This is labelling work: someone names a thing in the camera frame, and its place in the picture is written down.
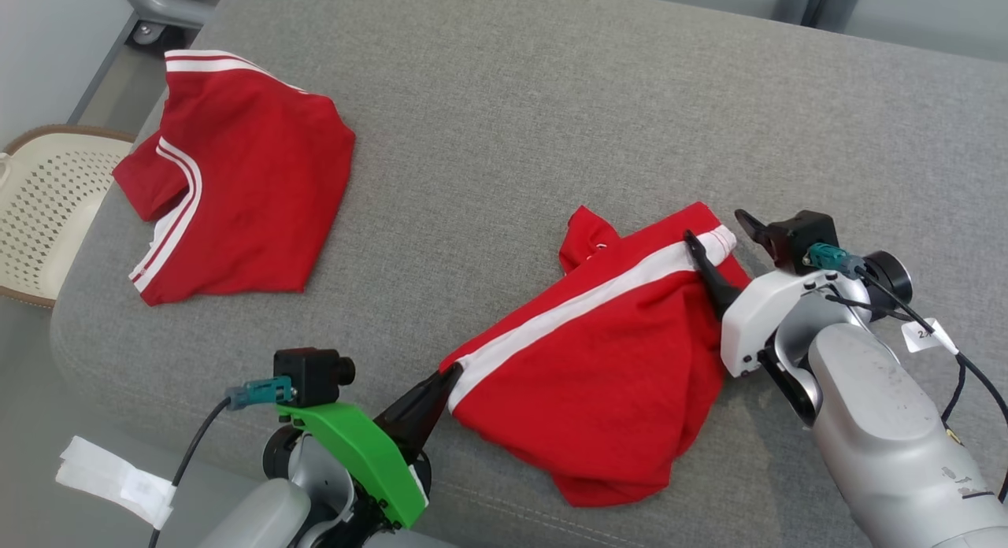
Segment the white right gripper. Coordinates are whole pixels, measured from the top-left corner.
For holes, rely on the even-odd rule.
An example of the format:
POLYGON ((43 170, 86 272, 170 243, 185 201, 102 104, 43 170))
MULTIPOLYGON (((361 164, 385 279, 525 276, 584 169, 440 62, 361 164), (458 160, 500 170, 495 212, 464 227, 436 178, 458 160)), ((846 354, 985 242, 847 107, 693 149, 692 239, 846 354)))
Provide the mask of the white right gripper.
MULTIPOLYGON (((745 209, 736 209, 735 219, 753 243, 777 255, 769 225, 745 209)), ((886 251, 857 257, 842 250, 814 250, 800 258, 799 272, 775 268, 737 287, 709 260, 691 230, 685 230, 684 242, 721 322, 721 362, 732 376, 754 371, 763 351, 773 351, 776 363, 788 361, 793 371, 824 326, 908 319, 899 303, 912 299, 910 275, 886 251)))

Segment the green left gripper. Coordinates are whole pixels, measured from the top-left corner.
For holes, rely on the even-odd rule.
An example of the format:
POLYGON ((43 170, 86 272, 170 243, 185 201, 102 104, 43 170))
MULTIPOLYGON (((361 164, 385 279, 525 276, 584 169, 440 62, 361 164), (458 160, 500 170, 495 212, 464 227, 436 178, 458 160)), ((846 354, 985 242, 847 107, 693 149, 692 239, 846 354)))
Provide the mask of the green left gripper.
POLYGON ((264 451, 264 472, 330 506, 350 529, 411 528, 431 493, 422 449, 458 377, 460 365, 433 372, 374 419, 349 403, 279 404, 284 426, 264 451))

